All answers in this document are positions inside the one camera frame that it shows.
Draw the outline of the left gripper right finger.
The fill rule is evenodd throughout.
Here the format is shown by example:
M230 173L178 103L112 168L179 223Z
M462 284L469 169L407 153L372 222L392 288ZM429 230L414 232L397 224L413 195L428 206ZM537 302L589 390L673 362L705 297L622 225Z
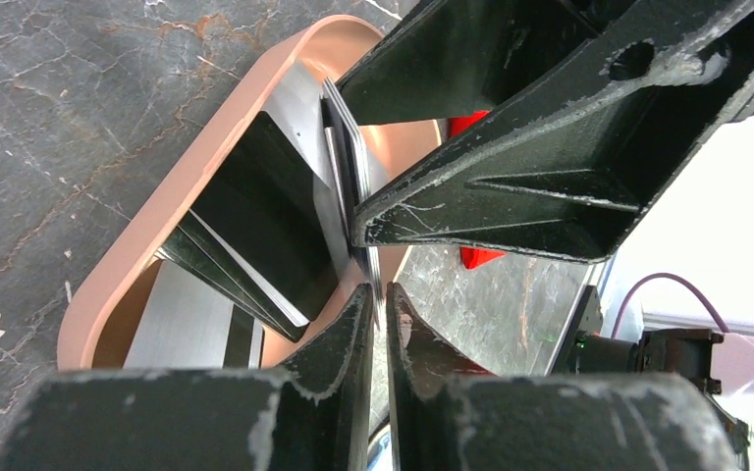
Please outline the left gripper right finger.
M669 373L501 377L388 285L391 438L399 470L735 470L713 406Z

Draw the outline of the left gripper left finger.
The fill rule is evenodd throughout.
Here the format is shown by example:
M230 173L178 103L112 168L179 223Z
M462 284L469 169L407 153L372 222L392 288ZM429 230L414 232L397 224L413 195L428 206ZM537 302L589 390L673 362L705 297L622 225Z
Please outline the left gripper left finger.
M0 470L362 470L372 288L264 369L82 370L43 383Z

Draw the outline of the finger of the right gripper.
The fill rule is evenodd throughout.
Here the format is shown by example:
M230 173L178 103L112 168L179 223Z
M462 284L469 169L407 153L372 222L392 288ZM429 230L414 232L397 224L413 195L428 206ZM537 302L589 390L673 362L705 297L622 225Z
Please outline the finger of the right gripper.
M355 211L361 245L615 253L721 126L754 115L754 1L602 1L605 28Z
M338 79L361 125L491 110L605 28L602 1L421 1Z

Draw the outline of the pink oval tray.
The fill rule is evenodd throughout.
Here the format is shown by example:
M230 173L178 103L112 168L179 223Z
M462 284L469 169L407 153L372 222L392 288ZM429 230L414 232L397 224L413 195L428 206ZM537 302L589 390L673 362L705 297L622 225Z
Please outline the pink oval tray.
M57 341L59 371L90 369L102 331L117 305L154 262L153 254L210 182L264 101L293 64L309 70L309 84L338 79L382 38L360 18L333 15L264 52L245 74L128 226L85 278L64 314ZM365 141L390 179L442 143L434 120L366 126ZM343 309L353 288L336 288L301 341L273 334L262 367L272 366L319 334Z

